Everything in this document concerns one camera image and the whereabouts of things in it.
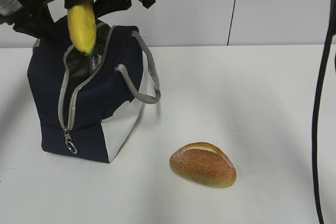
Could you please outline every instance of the bread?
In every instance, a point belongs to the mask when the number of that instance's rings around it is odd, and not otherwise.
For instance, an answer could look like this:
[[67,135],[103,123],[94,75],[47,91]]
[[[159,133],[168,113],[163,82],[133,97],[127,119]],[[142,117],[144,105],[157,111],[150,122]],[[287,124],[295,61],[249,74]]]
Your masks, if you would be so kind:
[[230,159],[209,143],[193,143],[180,148],[171,156],[170,166],[175,173],[212,187],[231,186],[237,177]]

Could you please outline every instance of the white table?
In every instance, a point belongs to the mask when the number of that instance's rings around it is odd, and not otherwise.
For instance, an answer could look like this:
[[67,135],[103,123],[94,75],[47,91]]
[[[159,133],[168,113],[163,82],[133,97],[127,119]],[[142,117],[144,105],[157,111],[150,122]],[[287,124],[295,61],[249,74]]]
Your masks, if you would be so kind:
[[[318,223],[311,115],[321,46],[152,48],[159,106],[111,164],[45,153],[27,84],[31,49],[0,50],[0,223]],[[321,200],[336,223],[336,75],[319,127]],[[169,158],[206,141],[233,161],[225,189],[176,176]]]

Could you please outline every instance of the zipper pull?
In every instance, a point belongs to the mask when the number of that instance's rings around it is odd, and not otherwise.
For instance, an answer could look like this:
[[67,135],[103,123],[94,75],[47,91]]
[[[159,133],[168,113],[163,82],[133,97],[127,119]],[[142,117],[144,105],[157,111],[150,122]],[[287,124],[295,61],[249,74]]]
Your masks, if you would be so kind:
[[65,137],[65,145],[68,147],[69,151],[71,151],[74,154],[77,154],[77,148],[72,142],[72,138],[70,136],[70,133],[67,128],[64,129],[64,137]]

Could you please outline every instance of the wall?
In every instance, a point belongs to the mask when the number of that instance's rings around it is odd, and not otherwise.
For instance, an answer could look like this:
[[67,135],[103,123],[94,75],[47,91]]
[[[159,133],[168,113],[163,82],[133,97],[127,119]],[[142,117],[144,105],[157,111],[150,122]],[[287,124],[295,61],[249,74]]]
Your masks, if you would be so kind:
[[[102,18],[110,25],[137,25],[150,46],[225,45],[233,0],[138,1],[126,12]],[[49,4],[55,20],[63,1]],[[232,45],[320,44],[327,29],[329,0],[237,0]],[[0,47],[30,47],[34,39],[0,28]]]

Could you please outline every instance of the label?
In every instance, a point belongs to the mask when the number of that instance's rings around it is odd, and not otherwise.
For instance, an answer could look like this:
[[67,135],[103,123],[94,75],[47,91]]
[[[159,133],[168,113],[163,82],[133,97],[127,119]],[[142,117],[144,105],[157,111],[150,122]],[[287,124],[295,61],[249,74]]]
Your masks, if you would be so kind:
[[0,0],[0,14],[7,17],[22,8],[18,0]]

